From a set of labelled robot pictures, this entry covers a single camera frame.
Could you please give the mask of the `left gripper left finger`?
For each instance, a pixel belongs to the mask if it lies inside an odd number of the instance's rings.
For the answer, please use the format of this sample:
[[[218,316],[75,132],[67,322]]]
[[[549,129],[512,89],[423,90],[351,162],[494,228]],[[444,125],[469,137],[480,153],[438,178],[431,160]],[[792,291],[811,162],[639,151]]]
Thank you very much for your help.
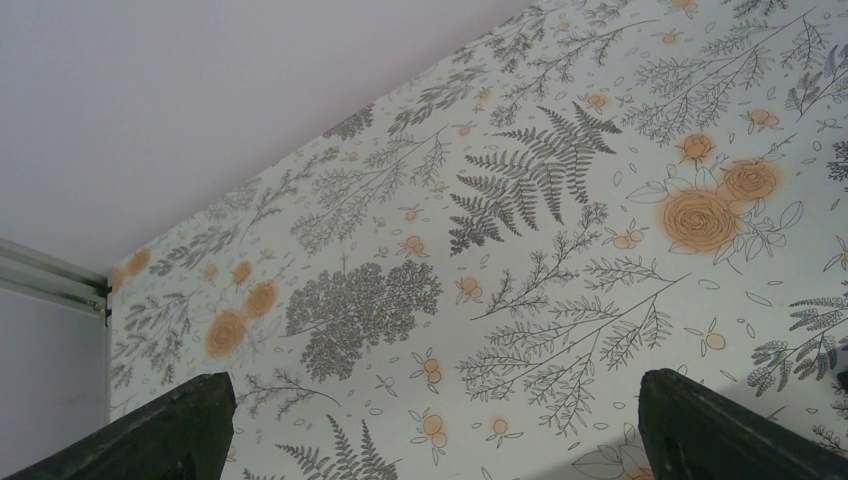
[[[219,479],[234,435],[225,372],[202,374],[10,479]]]

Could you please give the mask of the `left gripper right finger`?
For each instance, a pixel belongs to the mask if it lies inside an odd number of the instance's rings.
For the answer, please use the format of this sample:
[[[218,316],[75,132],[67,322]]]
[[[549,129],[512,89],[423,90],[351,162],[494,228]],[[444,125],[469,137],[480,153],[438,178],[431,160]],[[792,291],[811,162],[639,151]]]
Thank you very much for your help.
[[[663,368],[645,372],[639,432],[656,479],[845,479],[847,458]]]

